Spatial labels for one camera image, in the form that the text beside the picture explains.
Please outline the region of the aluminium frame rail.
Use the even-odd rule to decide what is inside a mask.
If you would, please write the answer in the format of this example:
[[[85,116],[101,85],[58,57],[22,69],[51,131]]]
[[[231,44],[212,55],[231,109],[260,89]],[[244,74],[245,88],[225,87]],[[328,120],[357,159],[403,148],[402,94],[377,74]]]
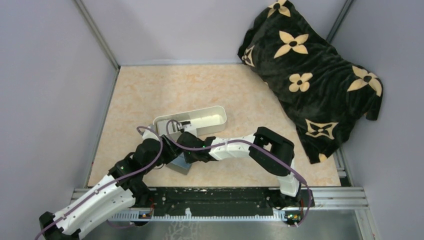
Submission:
[[[285,221],[295,214],[304,213],[309,217],[314,211],[346,212],[369,209],[365,191],[361,187],[311,187],[310,200],[314,206],[306,210],[294,211],[292,207],[274,210],[270,216],[193,216],[186,209],[183,216],[154,216],[152,210],[147,208],[131,207],[118,212],[111,217],[111,221],[137,221],[137,222],[171,222],[171,221],[199,221],[199,222],[241,222],[241,221]]]

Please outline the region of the white plastic tray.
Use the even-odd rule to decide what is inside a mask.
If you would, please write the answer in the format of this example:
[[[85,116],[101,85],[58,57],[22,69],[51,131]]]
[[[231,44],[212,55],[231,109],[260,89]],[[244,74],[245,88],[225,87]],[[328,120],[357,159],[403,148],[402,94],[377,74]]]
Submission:
[[[202,136],[225,130],[228,118],[224,107],[215,105],[196,110],[158,116],[152,123],[156,130],[156,122],[160,120],[176,120],[182,124],[184,122],[190,122],[190,124],[196,127],[197,136]]]

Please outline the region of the black floral blanket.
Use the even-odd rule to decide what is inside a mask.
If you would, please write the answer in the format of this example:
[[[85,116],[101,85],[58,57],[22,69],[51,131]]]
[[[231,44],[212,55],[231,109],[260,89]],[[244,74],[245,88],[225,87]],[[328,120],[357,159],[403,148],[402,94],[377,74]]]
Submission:
[[[345,60],[288,0],[255,18],[237,54],[277,97],[311,164],[339,149],[360,118],[379,117],[380,78]]]

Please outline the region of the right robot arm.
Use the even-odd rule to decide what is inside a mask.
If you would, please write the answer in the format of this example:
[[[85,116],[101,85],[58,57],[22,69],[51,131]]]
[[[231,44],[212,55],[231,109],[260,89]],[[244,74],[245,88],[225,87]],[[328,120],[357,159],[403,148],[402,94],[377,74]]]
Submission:
[[[304,178],[294,169],[294,144],[267,127],[258,127],[255,133],[235,138],[207,137],[204,140],[184,130],[176,141],[190,162],[211,162],[224,159],[249,158],[265,171],[276,176],[281,199],[287,206],[301,200]]]

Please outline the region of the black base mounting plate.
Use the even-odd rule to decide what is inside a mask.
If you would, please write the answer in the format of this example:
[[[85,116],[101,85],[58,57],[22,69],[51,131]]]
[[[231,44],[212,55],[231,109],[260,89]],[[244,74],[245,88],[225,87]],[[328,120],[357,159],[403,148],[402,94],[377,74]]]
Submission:
[[[186,209],[194,217],[262,217],[284,208],[306,210],[315,205],[309,197],[306,189],[291,197],[277,187],[156,187],[134,207],[152,210],[155,217],[183,216]]]

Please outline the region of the stack of white cards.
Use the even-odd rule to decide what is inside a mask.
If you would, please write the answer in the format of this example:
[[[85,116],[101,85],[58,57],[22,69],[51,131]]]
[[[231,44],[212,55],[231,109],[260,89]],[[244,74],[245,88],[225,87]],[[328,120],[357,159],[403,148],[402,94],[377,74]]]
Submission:
[[[172,134],[175,132],[173,122],[169,119],[157,121],[156,128],[159,135]]]

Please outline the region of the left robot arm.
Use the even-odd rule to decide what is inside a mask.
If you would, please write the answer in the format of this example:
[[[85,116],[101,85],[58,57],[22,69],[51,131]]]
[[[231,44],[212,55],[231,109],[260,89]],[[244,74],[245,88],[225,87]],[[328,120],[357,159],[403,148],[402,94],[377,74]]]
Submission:
[[[99,224],[131,207],[152,208],[153,198],[143,177],[156,166],[168,164],[182,149],[166,136],[145,139],[135,151],[119,160],[108,173],[75,202],[39,217],[36,239],[81,240]]]

